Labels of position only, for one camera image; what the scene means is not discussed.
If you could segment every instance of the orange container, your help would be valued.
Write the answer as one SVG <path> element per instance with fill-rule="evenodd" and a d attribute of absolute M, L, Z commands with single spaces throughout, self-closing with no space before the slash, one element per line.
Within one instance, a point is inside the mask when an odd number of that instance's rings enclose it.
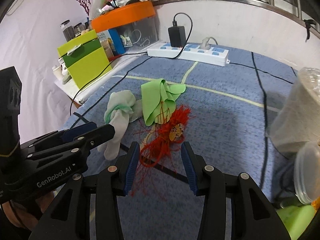
<path fill-rule="evenodd" d="M 99 33 L 155 15 L 151 1 L 136 2 L 101 15 L 91 21 L 91 26 L 96 33 Z"/>

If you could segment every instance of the white cloth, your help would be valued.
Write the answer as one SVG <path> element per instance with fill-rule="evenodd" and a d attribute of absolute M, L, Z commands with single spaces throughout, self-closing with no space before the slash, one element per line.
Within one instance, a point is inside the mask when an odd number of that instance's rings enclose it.
<path fill-rule="evenodd" d="M 104 151 L 107 160 L 113 160 L 119 154 L 120 142 L 128 128 L 129 122 L 133 122 L 142 116 L 142 101 L 136 100 L 130 90 L 114 92 L 110 95 L 107 111 L 104 114 L 106 123 L 115 128 L 115 135 L 110 141 L 98 146 L 98 151 Z"/>

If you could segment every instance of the white power strip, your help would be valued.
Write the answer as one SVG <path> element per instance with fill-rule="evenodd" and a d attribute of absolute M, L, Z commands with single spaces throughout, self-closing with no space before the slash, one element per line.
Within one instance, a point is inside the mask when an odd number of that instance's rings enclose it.
<path fill-rule="evenodd" d="M 230 62 L 228 60 L 229 50 L 211 47 L 209 50 L 200 49 L 200 45 L 187 44 L 179 59 L 198 61 L 218 66 L 225 66 Z M 157 42 L 148 49 L 148 55 L 151 57 L 174 58 L 179 54 L 181 48 L 173 48 L 170 43 Z"/>

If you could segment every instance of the bed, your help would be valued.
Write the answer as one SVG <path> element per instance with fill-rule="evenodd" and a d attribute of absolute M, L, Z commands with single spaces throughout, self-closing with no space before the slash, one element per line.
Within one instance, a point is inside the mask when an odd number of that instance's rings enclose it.
<path fill-rule="evenodd" d="M 265 159 L 265 119 L 263 92 L 259 86 L 252 54 L 249 51 L 229 49 L 230 64 L 226 67 L 187 60 L 149 58 L 141 56 L 117 72 L 76 111 L 84 115 L 78 121 L 72 115 L 62 129 L 88 121 L 98 126 L 104 124 L 103 115 L 110 93 L 103 97 L 126 72 L 128 76 L 112 92 L 129 89 L 141 98 L 140 86 L 148 81 L 164 78 L 170 83 L 185 83 L 187 90 L 177 100 L 177 105 L 191 108 L 192 116 L 184 131 L 195 154 L 202 155 L 207 164 L 232 175 L 247 172 L 257 184 Z M 271 58 L 254 54 L 267 95 L 267 118 L 270 124 L 289 95 L 296 72 L 289 66 Z M 122 143 L 130 146 L 148 135 L 139 132 L 144 126 L 139 120 L 130 123 Z M 87 159 L 86 175 L 97 174 L 116 160 L 106 161 L 103 154 L 92 150 Z M 263 192 L 270 201 L 279 191 L 278 173 L 286 165 L 283 157 L 268 141 Z M 172 163 L 164 160 L 165 167 L 185 175 L 179 152 L 172 152 Z M 119 215 L 124 239 L 196 239 L 199 231 L 203 197 L 195 197 L 188 184 L 152 169 L 145 179 L 145 190 L 135 190 L 134 195 L 118 198 Z M 91 236 L 94 238 L 94 196 L 92 196 Z M 230 205 L 227 207 L 227 232 L 230 239 Z"/>

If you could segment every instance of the white power plug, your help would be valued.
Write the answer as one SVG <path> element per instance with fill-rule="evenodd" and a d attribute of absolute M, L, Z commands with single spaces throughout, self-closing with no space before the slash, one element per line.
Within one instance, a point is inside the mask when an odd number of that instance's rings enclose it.
<path fill-rule="evenodd" d="M 210 39 L 213 39 L 216 44 L 218 45 L 216 39 L 214 37 L 206 37 L 202 40 L 202 43 L 200 45 L 200 49 L 206 49 L 206 50 L 209 50 L 210 49 L 210 45 L 209 45 L 209 40 Z"/>

